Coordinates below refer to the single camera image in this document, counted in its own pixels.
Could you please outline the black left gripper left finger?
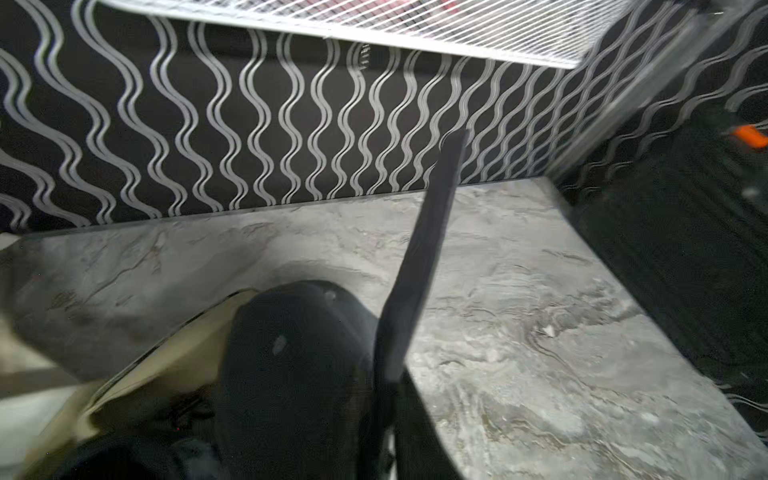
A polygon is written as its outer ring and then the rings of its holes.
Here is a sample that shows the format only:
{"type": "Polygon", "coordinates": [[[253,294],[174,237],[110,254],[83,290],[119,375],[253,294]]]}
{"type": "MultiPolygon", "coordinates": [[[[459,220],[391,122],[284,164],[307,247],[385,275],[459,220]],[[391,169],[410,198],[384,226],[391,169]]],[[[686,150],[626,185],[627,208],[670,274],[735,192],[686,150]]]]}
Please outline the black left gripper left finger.
{"type": "Polygon", "coordinates": [[[390,451],[395,422],[396,384],[385,382],[373,391],[371,409],[360,427],[358,479],[388,479],[394,462],[390,451]]]}

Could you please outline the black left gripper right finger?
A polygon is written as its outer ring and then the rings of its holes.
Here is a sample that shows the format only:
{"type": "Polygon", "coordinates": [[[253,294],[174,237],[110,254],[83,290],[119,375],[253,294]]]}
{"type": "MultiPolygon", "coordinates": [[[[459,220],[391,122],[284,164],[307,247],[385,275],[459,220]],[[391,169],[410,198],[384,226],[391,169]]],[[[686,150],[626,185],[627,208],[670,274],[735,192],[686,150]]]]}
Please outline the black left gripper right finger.
{"type": "Polygon", "coordinates": [[[398,479],[462,479],[407,370],[398,386],[395,414],[398,479]]]}

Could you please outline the grey and red cap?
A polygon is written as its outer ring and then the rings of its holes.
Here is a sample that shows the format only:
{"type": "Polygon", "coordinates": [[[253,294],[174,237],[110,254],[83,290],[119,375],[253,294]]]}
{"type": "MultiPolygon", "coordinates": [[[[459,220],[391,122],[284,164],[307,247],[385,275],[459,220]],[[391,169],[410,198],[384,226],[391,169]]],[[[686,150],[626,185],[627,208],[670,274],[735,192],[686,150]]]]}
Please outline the grey and red cap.
{"type": "Polygon", "coordinates": [[[229,479],[358,479],[360,427],[374,388],[397,390],[428,299],[454,201],[466,131],[440,149],[380,314],[345,288],[302,280],[240,307],[214,402],[229,479]]]}

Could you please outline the dark navy cap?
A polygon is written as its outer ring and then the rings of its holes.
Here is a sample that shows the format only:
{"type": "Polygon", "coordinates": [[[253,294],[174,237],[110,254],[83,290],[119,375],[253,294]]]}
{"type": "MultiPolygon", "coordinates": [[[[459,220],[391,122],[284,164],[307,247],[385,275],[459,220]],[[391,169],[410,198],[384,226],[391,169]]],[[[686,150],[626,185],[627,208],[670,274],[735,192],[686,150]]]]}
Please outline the dark navy cap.
{"type": "Polygon", "coordinates": [[[69,454],[54,479],[228,479],[215,439],[212,387],[147,385],[93,416],[100,432],[69,454]]]}

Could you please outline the tan cap with logo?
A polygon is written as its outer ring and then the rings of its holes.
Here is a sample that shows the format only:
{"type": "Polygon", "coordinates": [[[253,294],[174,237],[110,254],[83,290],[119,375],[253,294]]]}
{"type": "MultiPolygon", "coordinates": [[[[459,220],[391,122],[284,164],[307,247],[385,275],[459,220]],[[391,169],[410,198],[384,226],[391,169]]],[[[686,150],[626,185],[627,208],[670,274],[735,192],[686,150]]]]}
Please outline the tan cap with logo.
{"type": "Polygon", "coordinates": [[[213,385],[238,309],[256,296],[237,291],[188,320],[112,378],[78,386],[28,448],[15,479],[44,479],[75,448],[213,385]]]}

